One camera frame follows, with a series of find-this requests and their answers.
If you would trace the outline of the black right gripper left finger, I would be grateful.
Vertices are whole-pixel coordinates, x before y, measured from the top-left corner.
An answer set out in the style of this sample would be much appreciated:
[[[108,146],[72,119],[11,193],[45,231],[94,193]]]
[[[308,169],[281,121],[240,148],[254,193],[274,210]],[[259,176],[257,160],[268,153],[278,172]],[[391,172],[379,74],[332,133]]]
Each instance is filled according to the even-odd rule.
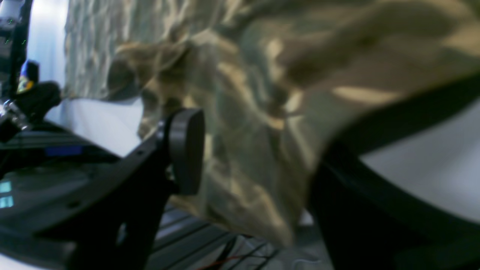
[[[202,179],[205,116],[180,109],[113,164],[21,169],[1,180],[1,253],[52,270],[142,270],[173,194]]]

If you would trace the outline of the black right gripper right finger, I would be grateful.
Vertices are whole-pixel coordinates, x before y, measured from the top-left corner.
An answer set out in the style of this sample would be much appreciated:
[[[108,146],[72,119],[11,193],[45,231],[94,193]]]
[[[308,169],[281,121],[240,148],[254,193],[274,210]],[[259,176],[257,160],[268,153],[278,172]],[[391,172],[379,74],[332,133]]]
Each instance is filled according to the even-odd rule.
[[[479,95],[479,74],[370,112],[322,154],[309,207],[336,270],[478,270],[479,223],[395,187],[360,155],[459,113]]]

